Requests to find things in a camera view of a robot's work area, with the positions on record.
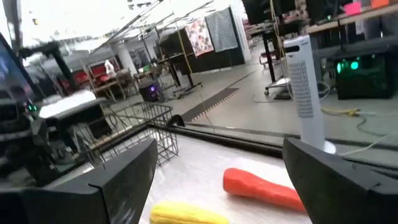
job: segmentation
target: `hanging banner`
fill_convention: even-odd
[[[195,22],[185,26],[189,41],[191,42],[195,56],[214,51],[211,43],[209,30],[207,29],[204,18],[197,19]]]

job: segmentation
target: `orange toy carrot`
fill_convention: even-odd
[[[259,200],[305,211],[299,195],[294,189],[266,181],[250,172],[229,168],[224,172],[224,190],[233,195]]]

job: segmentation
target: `wire basket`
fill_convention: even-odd
[[[147,128],[148,124],[165,126],[172,117],[171,106],[155,103],[123,101],[104,108],[104,117],[69,130],[76,145],[76,160],[87,160],[100,166],[120,153],[147,139],[156,139],[157,165],[178,155],[175,134]]]

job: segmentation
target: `black floor mat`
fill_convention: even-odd
[[[227,100],[229,97],[234,95],[240,90],[240,88],[226,88],[221,90],[214,96],[210,97],[209,99],[205,100],[205,105],[203,103],[199,103],[194,108],[188,110],[186,113],[182,115],[182,118],[186,122],[191,122],[205,114],[205,111],[209,112],[209,110],[213,109],[214,107],[218,106],[220,103]]]

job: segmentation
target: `yellow toy corn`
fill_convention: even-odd
[[[178,202],[162,202],[150,212],[151,224],[228,224],[221,215],[193,205]]]

